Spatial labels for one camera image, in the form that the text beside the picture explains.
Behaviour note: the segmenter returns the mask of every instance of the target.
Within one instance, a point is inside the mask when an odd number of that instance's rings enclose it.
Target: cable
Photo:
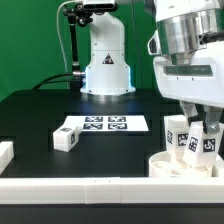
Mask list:
[[[53,84],[53,83],[62,83],[62,82],[76,82],[77,80],[71,79],[71,80],[60,80],[60,81],[51,81],[51,82],[42,82],[39,85],[36,85],[33,90],[38,90],[42,85],[46,84]]]
[[[64,66],[65,66],[66,73],[68,72],[68,63],[67,63],[65,48],[63,45],[63,41],[62,41],[62,37],[61,37],[61,30],[60,30],[60,25],[59,25],[60,11],[61,11],[61,8],[66,4],[79,3],[79,2],[82,2],[82,1],[81,0],[71,0],[71,1],[64,2],[59,6],[58,11],[57,11],[57,17],[56,17],[57,34],[58,34],[58,39],[59,39],[60,46],[61,46],[61,52],[62,52],[62,56],[63,56],[63,60],[64,60]]]
[[[142,72],[142,61],[141,61],[141,55],[140,55],[140,50],[139,50],[140,48],[139,48],[139,42],[138,42],[136,26],[135,26],[134,0],[131,0],[131,8],[132,8],[132,25],[133,25],[133,31],[134,31],[134,36],[135,36],[135,44],[136,44],[136,50],[137,50],[137,55],[138,55],[138,63],[139,63],[139,68],[140,68],[140,74],[141,74],[141,85],[142,85],[142,88],[143,88],[144,87],[144,80],[143,80],[143,72]]]
[[[56,78],[60,78],[60,77],[65,77],[65,76],[73,76],[72,73],[66,73],[66,74],[58,74],[58,75],[54,75],[54,76],[51,76],[49,78],[46,78],[44,79],[42,82],[40,82],[38,85],[34,86],[33,87],[33,90],[38,90],[41,86],[42,86],[42,83],[46,84],[48,81],[52,80],[52,79],[56,79]]]
[[[216,41],[223,41],[224,40],[224,31],[220,31],[220,32],[216,32],[216,33],[207,33],[204,35],[204,37],[202,38],[202,42],[203,43],[212,43],[212,42],[216,42]]]

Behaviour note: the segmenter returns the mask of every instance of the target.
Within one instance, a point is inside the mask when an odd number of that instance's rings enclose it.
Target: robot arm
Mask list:
[[[139,0],[83,0],[73,8],[64,7],[71,31],[73,52],[73,75],[77,78],[85,75],[85,84],[81,88],[83,95],[113,100],[121,95],[132,95],[130,67],[125,63],[124,25],[109,12],[116,11],[118,4],[127,4]],[[89,25],[91,36],[91,62],[85,73],[80,71],[76,41],[76,24]]]
[[[194,167],[212,165],[222,137],[224,1],[154,0],[154,4],[157,31],[148,48],[156,55],[153,64],[161,94],[179,100],[190,121],[184,161]],[[195,104],[204,106],[203,122]]]

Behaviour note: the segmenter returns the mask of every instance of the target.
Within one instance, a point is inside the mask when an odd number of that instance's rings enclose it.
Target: black table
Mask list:
[[[149,157],[165,150],[163,116],[179,113],[177,101],[152,90],[137,90],[135,97],[114,103],[82,99],[80,93],[67,90],[15,92],[0,103],[0,141],[13,141],[15,149],[1,178],[147,177]],[[149,132],[85,132],[69,153],[55,151],[52,134],[68,115],[144,115]],[[222,223],[223,208],[222,204],[1,205],[0,217],[4,224],[31,219],[32,223]]]

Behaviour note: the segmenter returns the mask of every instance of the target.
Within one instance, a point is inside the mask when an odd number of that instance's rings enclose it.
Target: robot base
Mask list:
[[[93,101],[97,101],[100,103],[119,102],[119,101],[124,101],[127,99],[134,98],[135,92],[128,92],[128,93],[121,94],[121,95],[95,95],[95,94],[81,92],[81,97],[83,99],[93,100]]]

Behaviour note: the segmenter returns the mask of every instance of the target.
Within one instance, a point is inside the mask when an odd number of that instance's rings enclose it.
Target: green backdrop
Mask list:
[[[1,0],[0,7],[0,100],[10,93],[31,89],[43,79],[64,72],[63,58],[56,32],[56,12],[63,0]],[[113,13],[126,28],[126,62],[131,67],[132,84],[137,88],[155,88],[152,57],[147,42],[155,31],[153,18],[144,11],[143,1],[135,4],[136,30],[140,46],[144,86],[141,84],[131,5],[122,5]],[[60,20],[69,63],[71,47],[67,21]],[[78,28],[79,60],[82,68],[90,61],[89,29]],[[44,88],[67,88],[66,84]]]

